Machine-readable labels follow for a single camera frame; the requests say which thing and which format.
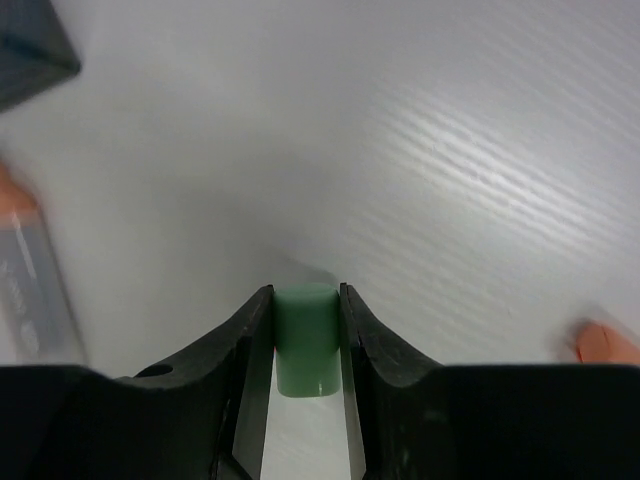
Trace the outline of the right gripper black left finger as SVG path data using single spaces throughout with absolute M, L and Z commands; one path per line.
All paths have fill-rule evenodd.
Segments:
M 226 322 L 132 377 L 1 371 L 5 479 L 257 479 L 274 354 L 260 288 Z

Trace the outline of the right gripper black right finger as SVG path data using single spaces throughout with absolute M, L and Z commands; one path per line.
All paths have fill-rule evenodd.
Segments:
M 635 479 L 639 371 L 432 360 L 340 287 L 355 479 Z

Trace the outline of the green marker cap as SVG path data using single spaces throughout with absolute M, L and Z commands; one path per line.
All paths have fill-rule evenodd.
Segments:
M 277 388 L 289 398 L 335 394 L 341 384 L 339 293 L 328 284 L 277 289 L 273 297 Z

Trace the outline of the peach highlighter marker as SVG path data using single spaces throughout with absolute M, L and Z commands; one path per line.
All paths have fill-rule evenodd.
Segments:
M 1 167 L 1 318 L 25 363 L 85 364 L 41 209 Z

